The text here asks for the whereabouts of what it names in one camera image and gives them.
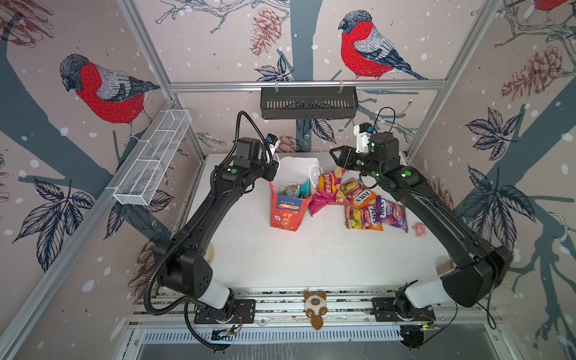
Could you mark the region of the orange Fox's candy bag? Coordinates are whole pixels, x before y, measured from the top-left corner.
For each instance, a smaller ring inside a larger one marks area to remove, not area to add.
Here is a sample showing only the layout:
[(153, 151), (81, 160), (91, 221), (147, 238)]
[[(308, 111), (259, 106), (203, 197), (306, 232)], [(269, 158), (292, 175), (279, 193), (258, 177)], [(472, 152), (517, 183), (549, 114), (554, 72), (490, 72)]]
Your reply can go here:
[(346, 209), (361, 209), (374, 204), (377, 195), (358, 179), (351, 178), (339, 185), (337, 199), (343, 200)]
[(355, 208), (352, 205), (344, 207), (346, 228), (351, 230), (382, 231), (383, 225), (377, 221), (374, 205)]

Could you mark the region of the red paper gift bag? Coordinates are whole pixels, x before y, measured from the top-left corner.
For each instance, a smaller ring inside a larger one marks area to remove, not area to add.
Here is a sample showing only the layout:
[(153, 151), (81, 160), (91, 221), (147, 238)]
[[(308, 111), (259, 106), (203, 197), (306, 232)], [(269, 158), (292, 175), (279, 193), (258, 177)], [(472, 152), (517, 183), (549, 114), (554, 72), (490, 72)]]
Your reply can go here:
[[(303, 222), (323, 169), (317, 157), (282, 157), (274, 180), (270, 182), (270, 225), (297, 231)], [(278, 196), (282, 181), (303, 183), (310, 179), (312, 195), (307, 199)]]

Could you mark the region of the purple Fox's candy bag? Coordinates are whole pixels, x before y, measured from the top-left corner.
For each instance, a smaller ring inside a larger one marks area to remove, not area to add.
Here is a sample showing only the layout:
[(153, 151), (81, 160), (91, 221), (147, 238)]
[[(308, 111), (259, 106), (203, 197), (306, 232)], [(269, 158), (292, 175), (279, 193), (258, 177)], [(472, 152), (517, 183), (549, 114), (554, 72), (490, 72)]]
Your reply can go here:
[(376, 221), (408, 232), (407, 216), (403, 205), (376, 197)]

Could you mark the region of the pink Lay's chips bag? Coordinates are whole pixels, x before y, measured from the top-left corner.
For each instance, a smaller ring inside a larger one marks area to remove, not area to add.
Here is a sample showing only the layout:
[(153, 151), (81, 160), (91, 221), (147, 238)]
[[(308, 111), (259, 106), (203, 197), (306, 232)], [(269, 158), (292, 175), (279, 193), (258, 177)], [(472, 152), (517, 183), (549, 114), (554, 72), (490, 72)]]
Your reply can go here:
[(348, 204), (342, 187), (342, 178), (345, 172), (345, 169), (338, 166), (333, 171), (324, 173), (319, 177), (319, 183), (308, 207), (311, 216), (315, 216), (327, 206)]

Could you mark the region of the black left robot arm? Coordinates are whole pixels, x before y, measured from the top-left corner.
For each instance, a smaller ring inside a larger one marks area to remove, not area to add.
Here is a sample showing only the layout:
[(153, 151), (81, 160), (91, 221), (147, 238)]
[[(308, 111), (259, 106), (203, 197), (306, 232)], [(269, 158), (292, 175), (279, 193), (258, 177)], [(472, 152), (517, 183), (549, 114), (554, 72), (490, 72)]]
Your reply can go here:
[[(237, 140), (234, 150), (211, 171), (209, 192), (192, 218), (170, 240), (156, 242), (154, 268), (143, 292), (148, 314), (164, 315), (180, 304), (191, 302), (214, 317), (226, 320), (232, 316), (234, 292), (214, 280), (204, 256), (233, 205), (254, 187), (257, 179), (269, 182), (274, 179), (279, 163), (273, 156), (279, 144), (279, 138), (273, 134), (262, 140), (247, 137)], [(181, 293), (181, 298), (156, 308), (152, 304), (156, 284)]]

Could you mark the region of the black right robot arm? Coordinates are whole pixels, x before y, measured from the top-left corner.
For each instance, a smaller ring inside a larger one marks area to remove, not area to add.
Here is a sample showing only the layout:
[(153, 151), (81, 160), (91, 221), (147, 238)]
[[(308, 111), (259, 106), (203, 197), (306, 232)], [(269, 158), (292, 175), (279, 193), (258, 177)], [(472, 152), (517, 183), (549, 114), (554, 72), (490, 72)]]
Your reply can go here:
[(343, 145), (330, 150), (337, 166), (370, 176), (413, 212), (446, 249), (455, 268), (416, 280), (396, 292), (397, 312), (453, 301), (471, 308), (501, 285), (512, 261), (505, 246), (494, 247), (471, 229), (436, 195), (427, 179), (400, 161), (399, 142), (390, 132), (372, 133), (360, 150)]

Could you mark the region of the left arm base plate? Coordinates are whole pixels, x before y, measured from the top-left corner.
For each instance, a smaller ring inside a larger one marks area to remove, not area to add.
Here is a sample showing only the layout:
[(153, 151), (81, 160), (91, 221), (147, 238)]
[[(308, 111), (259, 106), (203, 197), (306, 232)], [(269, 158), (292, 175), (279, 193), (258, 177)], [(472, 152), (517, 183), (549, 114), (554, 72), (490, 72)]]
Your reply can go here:
[(222, 309), (211, 306), (195, 310), (195, 325), (252, 324), (256, 312), (254, 299), (229, 300)]

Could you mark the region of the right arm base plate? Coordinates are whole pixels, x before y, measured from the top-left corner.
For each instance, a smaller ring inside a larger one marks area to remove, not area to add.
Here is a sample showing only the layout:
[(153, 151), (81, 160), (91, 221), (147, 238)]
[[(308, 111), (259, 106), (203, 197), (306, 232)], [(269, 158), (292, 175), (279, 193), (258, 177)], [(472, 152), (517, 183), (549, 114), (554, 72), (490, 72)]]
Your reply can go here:
[(416, 308), (402, 298), (372, 298), (372, 311), (377, 322), (435, 322), (436, 316), (431, 306)]

